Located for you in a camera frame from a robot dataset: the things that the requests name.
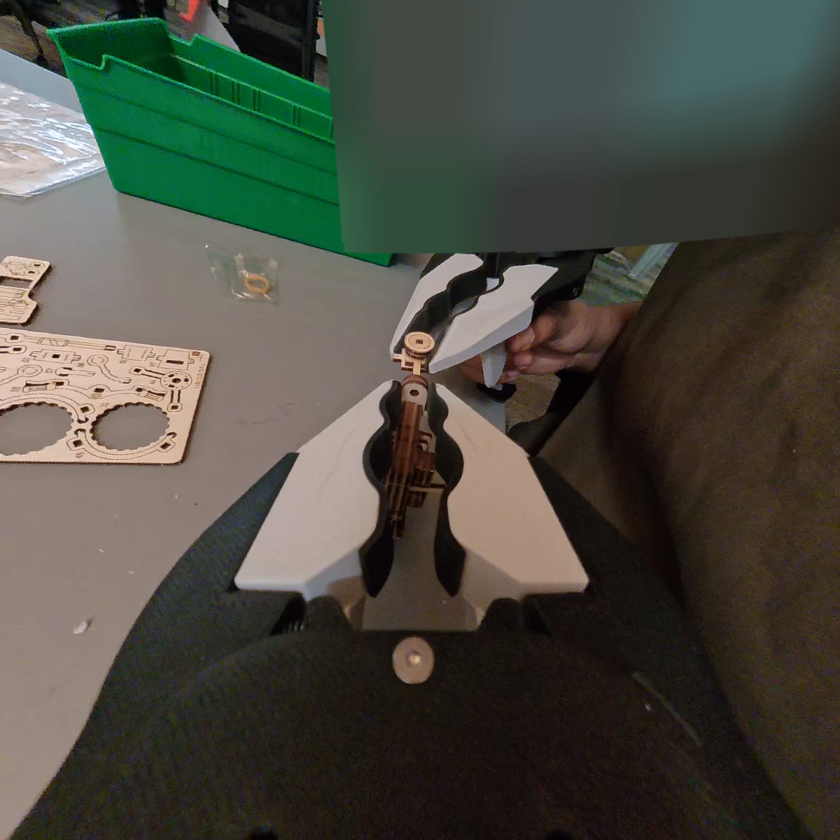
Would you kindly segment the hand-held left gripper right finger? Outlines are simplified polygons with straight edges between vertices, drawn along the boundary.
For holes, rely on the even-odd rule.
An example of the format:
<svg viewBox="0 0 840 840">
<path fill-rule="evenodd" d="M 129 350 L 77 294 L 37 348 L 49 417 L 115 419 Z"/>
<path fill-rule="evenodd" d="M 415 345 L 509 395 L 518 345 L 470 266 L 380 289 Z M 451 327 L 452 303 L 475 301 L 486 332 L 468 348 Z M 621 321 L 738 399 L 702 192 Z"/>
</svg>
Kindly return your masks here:
<svg viewBox="0 0 840 840">
<path fill-rule="evenodd" d="M 445 385 L 429 396 L 438 504 L 434 567 L 479 624 L 493 602 L 583 593 L 590 578 L 531 461 Z"/>
</svg>

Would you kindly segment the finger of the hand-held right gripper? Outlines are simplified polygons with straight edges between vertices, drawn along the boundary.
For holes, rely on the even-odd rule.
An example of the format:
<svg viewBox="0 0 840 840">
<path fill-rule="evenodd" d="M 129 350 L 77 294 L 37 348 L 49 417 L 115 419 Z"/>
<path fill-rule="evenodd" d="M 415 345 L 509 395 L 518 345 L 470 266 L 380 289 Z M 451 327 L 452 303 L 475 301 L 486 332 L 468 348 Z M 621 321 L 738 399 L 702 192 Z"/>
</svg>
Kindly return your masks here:
<svg viewBox="0 0 840 840">
<path fill-rule="evenodd" d="M 524 330 L 532 320 L 534 296 L 557 272 L 557 266 L 546 265 L 508 268 L 493 289 L 454 316 L 428 366 L 430 373 L 458 366 Z"/>
<path fill-rule="evenodd" d="M 452 322 L 474 308 L 486 291 L 487 254 L 433 255 L 394 331 L 391 359 L 403 354 L 405 337 L 415 332 L 432 338 L 429 359 L 434 359 Z"/>
</svg>

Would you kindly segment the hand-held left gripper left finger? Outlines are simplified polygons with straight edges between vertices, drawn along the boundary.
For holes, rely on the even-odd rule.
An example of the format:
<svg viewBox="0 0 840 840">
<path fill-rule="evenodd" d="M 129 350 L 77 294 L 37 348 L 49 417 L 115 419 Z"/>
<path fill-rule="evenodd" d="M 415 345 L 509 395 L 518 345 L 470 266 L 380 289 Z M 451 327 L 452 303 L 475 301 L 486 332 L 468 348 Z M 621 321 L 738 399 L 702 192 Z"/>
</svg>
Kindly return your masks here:
<svg viewBox="0 0 840 840">
<path fill-rule="evenodd" d="M 304 444 L 236 573 L 244 592 L 330 596 L 351 621 L 364 616 L 361 549 L 379 522 L 381 498 L 364 451 L 383 427 L 385 382 Z"/>
</svg>

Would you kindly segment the small round wooden puzzle part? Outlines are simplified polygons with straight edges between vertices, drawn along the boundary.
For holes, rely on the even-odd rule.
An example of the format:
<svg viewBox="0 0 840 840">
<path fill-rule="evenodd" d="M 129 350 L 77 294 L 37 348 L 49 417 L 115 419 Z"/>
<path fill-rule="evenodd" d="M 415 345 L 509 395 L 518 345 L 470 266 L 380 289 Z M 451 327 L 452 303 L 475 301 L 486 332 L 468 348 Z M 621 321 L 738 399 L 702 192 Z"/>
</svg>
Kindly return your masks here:
<svg viewBox="0 0 840 840">
<path fill-rule="evenodd" d="M 434 357 L 436 342 L 427 332 L 409 332 L 403 337 L 402 348 L 395 351 L 392 359 L 401 371 L 411 375 L 428 373 Z"/>
</svg>

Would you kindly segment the wooden motorcycle model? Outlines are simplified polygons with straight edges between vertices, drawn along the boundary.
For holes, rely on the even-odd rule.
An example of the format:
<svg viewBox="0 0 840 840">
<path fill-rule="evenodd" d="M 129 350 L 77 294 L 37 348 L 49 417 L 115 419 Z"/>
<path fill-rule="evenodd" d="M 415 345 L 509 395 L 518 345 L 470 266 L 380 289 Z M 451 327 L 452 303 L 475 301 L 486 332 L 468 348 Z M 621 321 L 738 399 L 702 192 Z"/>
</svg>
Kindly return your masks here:
<svg viewBox="0 0 840 840">
<path fill-rule="evenodd" d="M 392 461 L 385 476 L 387 521 L 394 540 L 402 537 L 408 509 L 421 508 L 427 495 L 447 485 L 436 481 L 435 436 L 425 428 L 429 383 L 420 374 L 402 382 L 399 414 L 392 433 Z"/>
</svg>

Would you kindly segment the grey desk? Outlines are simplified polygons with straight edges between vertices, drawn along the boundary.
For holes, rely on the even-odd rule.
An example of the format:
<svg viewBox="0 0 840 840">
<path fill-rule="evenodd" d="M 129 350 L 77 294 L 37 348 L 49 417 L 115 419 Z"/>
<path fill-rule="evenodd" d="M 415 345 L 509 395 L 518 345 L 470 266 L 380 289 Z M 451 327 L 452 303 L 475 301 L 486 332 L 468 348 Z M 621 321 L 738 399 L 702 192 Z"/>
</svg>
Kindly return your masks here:
<svg viewBox="0 0 840 840">
<path fill-rule="evenodd" d="M 429 254 L 373 266 L 120 194 L 106 173 L 2 196 L 1 246 L 51 263 L 35 331 L 211 354 L 180 465 L 2 463 L 7 838 L 174 563 L 285 453 L 395 376 L 385 352 Z M 272 257 L 278 301 L 232 299 L 207 246 Z"/>
</svg>

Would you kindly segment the person's right hand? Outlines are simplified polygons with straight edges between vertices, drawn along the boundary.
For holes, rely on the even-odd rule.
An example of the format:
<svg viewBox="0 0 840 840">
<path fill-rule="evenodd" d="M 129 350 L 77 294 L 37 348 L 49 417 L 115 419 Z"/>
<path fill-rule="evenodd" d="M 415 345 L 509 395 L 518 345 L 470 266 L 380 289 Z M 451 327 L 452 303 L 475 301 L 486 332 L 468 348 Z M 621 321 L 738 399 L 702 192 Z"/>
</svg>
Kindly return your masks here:
<svg viewBox="0 0 840 840">
<path fill-rule="evenodd" d="M 579 300 L 553 304 L 507 341 L 501 382 L 509 384 L 522 375 L 596 371 L 642 305 L 633 301 L 599 307 Z"/>
</svg>

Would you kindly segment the small clear zip bag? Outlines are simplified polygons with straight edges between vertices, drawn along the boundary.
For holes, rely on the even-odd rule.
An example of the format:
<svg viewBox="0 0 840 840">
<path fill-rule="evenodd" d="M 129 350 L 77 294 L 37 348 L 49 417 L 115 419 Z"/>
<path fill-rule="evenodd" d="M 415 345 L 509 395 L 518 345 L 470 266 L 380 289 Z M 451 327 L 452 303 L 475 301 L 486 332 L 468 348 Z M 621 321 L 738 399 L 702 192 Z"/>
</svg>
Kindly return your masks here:
<svg viewBox="0 0 840 840">
<path fill-rule="evenodd" d="M 278 301 L 278 264 L 272 257 L 256 252 L 234 254 L 211 246 L 206 247 L 206 257 L 212 277 L 232 299 L 260 303 Z M 272 286 L 270 293 L 266 296 L 250 294 L 243 281 L 246 272 L 265 275 Z"/>
</svg>

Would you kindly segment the person's olive shirt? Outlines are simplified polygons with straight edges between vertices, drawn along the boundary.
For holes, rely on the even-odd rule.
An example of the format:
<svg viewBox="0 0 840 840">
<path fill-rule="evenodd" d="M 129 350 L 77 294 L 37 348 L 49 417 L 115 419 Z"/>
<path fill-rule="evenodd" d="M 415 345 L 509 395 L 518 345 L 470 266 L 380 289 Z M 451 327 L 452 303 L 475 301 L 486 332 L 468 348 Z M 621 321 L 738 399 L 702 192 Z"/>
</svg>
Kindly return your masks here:
<svg viewBox="0 0 840 840">
<path fill-rule="evenodd" d="M 838 228 L 679 245 L 540 451 L 666 578 L 803 837 L 838 838 Z"/>
</svg>

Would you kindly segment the wooden puzzle sheet with round holes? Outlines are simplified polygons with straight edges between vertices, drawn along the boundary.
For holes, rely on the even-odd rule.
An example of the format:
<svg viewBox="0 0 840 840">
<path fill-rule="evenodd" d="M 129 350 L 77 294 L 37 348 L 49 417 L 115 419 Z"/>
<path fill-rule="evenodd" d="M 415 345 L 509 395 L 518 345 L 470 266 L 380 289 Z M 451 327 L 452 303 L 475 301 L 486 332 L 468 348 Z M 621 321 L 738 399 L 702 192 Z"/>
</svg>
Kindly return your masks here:
<svg viewBox="0 0 840 840">
<path fill-rule="evenodd" d="M 52 406 L 69 428 L 41 449 L 2 455 L 6 463 L 169 466 L 183 462 L 201 401 L 210 353 L 33 332 L 1 331 L 1 409 Z M 153 442 L 116 449 L 100 443 L 98 423 L 126 406 L 161 412 L 166 427 Z"/>
</svg>

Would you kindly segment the green plastic bin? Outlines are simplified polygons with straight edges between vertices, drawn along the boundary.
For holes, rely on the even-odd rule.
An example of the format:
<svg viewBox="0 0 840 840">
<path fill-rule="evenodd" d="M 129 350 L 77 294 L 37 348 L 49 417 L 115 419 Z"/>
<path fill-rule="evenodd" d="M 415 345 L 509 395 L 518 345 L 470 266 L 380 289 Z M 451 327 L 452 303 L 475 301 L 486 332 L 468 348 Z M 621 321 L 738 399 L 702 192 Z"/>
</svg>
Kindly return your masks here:
<svg viewBox="0 0 840 840">
<path fill-rule="evenodd" d="M 159 18 L 48 37 L 117 192 L 392 263 L 343 245 L 329 89 Z"/>
</svg>

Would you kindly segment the dark cabinet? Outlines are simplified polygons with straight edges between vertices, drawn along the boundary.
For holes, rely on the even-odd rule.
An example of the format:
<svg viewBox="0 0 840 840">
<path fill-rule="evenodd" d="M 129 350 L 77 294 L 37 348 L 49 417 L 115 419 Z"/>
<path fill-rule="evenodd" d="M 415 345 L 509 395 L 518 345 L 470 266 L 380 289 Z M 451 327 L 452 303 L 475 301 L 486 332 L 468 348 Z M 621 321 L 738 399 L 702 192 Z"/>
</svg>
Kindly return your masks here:
<svg viewBox="0 0 840 840">
<path fill-rule="evenodd" d="M 239 50 L 314 80 L 319 1 L 229 1 L 227 31 Z"/>
</svg>

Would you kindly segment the small wooden puzzle sheet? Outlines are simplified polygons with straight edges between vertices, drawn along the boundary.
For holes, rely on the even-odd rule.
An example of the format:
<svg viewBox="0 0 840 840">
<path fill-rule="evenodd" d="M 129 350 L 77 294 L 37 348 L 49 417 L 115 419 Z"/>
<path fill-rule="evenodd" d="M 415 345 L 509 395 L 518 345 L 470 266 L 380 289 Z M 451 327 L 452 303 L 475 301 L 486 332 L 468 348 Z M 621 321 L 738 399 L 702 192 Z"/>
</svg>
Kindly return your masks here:
<svg viewBox="0 0 840 840">
<path fill-rule="evenodd" d="M 32 292 L 49 273 L 47 260 L 6 256 L 1 260 L 1 323 L 24 326 L 37 309 Z"/>
</svg>

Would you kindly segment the clear plastic bag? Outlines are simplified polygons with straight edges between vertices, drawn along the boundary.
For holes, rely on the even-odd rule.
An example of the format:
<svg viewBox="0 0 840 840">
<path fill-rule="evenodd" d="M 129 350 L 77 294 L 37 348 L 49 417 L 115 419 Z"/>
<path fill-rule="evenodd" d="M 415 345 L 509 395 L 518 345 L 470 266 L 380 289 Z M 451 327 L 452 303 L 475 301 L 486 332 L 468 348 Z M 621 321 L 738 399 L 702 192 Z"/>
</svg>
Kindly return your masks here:
<svg viewBox="0 0 840 840">
<path fill-rule="evenodd" d="M 30 198 L 104 172 L 78 112 L 1 84 L 1 194 Z"/>
</svg>

